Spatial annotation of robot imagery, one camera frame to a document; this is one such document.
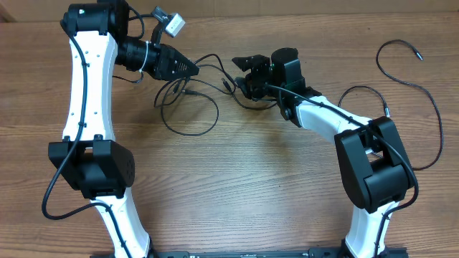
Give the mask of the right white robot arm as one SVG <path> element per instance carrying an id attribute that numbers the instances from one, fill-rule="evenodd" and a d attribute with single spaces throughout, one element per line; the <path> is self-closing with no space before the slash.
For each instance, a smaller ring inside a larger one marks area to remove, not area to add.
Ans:
<path id="1" fill-rule="evenodd" d="M 273 98 L 285 120 L 312 130 L 336 148 L 344 190 L 354 205 L 351 228 L 340 248 L 322 249 L 321 257 L 407 257 L 405 248 L 389 248 L 385 234 L 408 189 L 419 193 L 407 153 L 388 117 L 365 118 L 329 102 L 307 86 L 298 50 L 281 48 L 270 57 L 234 57 L 243 72 L 236 79 L 247 99 Z"/>

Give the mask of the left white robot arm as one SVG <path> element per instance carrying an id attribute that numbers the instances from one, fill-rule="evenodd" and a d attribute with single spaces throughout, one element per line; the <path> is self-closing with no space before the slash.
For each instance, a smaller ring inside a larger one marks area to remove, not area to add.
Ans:
<path id="1" fill-rule="evenodd" d="M 114 245 L 114 257 L 153 257 L 155 251 L 133 201 L 133 154 L 116 142 L 112 124 L 112 82 L 116 65 L 172 81 L 197 75 L 198 67 L 161 42 L 184 27 L 177 13 L 152 11 L 157 25 L 149 40 L 128 35 L 131 6 L 125 1 L 71 4 L 60 24 L 72 52 L 70 108 L 62 140 L 50 143 L 56 177 L 100 213 Z"/>

